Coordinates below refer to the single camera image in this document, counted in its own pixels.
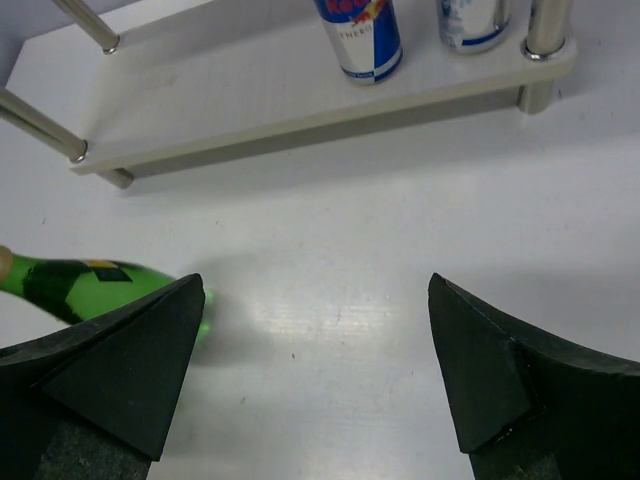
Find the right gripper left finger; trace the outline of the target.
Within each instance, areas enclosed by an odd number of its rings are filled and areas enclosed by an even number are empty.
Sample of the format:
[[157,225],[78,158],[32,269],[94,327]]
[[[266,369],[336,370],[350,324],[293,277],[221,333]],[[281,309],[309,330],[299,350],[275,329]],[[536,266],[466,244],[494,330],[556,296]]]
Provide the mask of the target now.
[[204,305],[194,273],[3,348],[2,478],[146,478],[162,456]]

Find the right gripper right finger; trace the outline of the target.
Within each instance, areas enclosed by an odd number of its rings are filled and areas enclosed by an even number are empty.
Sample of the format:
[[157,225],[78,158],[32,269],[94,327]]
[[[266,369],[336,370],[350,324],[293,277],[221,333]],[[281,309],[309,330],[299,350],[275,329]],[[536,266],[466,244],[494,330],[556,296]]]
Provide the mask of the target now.
[[639,365],[506,314],[439,274],[434,347],[477,479],[636,479]]

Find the green glass bottle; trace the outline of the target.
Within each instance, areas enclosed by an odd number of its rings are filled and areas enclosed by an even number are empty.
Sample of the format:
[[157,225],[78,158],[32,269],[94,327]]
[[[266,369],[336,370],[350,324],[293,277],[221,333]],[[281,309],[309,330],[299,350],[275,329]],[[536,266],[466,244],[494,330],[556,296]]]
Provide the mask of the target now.
[[34,258],[1,247],[1,290],[67,325],[116,310],[174,281],[135,263]]

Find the silver energy can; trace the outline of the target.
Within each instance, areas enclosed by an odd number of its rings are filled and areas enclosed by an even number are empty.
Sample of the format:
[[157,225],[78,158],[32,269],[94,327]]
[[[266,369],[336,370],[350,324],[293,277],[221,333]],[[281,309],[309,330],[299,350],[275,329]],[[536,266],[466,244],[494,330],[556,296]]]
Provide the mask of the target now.
[[315,0],[343,73],[374,84],[392,75],[403,48],[391,0]]
[[507,0],[439,0],[439,36],[457,54],[476,54],[497,46],[510,23]]

